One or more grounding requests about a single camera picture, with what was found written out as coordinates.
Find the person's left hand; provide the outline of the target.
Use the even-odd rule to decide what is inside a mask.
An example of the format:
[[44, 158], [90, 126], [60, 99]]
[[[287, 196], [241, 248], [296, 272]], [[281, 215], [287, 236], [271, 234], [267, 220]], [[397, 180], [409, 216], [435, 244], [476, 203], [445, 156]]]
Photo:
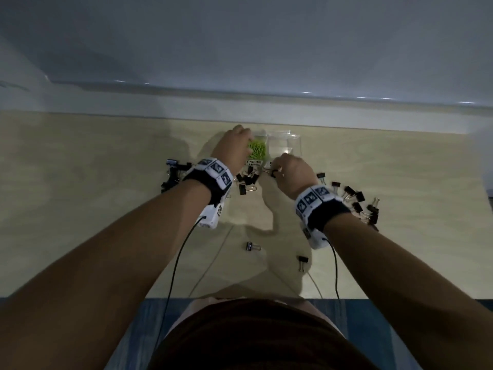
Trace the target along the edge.
[[222, 162], [230, 170], [231, 174], [236, 175], [243, 168], [248, 155], [235, 153], [231, 129], [219, 140], [211, 153], [211, 157]]

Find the row of black binder clips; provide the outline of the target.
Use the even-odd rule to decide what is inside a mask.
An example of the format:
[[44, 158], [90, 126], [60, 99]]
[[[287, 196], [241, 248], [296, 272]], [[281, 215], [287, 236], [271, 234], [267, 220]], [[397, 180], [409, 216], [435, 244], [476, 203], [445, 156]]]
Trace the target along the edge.
[[316, 175], [321, 185], [315, 187], [314, 191], [322, 203], [336, 201], [344, 204], [356, 218], [379, 232], [377, 227], [379, 198], [375, 197], [371, 202], [368, 202], [362, 191], [351, 188], [339, 181], [332, 181], [327, 184], [325, 173], [320, 172]]

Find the pile of green paper clips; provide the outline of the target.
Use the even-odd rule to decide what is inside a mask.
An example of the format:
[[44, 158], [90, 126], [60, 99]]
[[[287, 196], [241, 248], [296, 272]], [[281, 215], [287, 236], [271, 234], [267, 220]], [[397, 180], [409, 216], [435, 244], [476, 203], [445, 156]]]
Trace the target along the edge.
[[267, 142], [263, 138], [256, 138], [249, 141], [248, 148], [250, 154], [248, 160], [263, 161], [267, 155]]

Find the cluster of black binder clips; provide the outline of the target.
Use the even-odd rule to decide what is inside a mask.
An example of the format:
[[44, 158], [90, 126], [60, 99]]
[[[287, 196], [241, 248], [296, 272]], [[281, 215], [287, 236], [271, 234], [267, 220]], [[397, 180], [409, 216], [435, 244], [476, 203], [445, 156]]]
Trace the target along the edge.
[[178, 160], [167, 159], [168, 179], [161, 185], [161, 193], [165, 193], [175, 187], [182, 179], [184, 174], [192, 168], [192, 163], [179, 163]]
[[256, 183], [260, 177], [260, 166], [245, 166], [234, 176], [233, 185], [236, 186], [241, 196], [257, 190]]

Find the empty clear plastic box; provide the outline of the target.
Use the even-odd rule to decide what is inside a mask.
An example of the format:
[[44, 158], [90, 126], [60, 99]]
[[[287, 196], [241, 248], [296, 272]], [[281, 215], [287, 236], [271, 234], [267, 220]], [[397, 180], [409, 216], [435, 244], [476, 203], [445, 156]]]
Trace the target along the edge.
[[292, 131], [268, 131], [267, 160], [273, 161], [285, 153], [302, 156], [301, 136]]

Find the person's brown shirt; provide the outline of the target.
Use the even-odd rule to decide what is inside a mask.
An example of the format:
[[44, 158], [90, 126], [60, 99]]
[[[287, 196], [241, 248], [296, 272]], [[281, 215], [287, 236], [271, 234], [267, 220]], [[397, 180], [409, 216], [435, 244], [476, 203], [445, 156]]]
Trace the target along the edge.
[[146, 370], [379, 370], [308, 302], [194, 300]]

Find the person's left forearm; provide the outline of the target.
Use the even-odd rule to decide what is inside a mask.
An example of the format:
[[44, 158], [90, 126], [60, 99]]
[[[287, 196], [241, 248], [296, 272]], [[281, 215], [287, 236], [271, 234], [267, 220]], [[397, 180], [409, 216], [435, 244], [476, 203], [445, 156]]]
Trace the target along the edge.
[[55, 261], [0, 305], [3, 370], [102, 370], [211, 193], [186, 180]]

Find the person's right forearm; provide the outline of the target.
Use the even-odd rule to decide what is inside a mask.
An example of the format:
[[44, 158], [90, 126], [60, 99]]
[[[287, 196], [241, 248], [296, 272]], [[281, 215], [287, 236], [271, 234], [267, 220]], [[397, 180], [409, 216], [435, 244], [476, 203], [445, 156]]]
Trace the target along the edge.
[[493, 312], [351, 214], [324, 234], [423, 370], [493, 370]]

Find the person's right hand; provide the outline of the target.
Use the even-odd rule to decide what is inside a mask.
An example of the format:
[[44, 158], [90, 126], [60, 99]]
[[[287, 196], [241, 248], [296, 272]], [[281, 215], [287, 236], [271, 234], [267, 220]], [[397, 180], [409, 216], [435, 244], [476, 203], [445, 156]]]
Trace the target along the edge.
[[294, 156], [293, 170], [283, 179], [275, 179], [277, 187], [289, 199], [296, 200], [307, 188], [319, 184], [317, 175], [302, 158]]

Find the clear plastic paper clip box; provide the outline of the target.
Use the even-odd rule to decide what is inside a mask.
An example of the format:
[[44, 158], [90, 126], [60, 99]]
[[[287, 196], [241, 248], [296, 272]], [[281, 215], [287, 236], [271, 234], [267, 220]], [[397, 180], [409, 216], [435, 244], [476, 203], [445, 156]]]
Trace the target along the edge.
[[248, 155], [245, 165], [253, 167], [262, 167], [265, 165], [268, 156], [268, 139], [269, 135], [266, 131], [252, 131], [252, 139], [249, 140], [249, 148], [251, 150]]

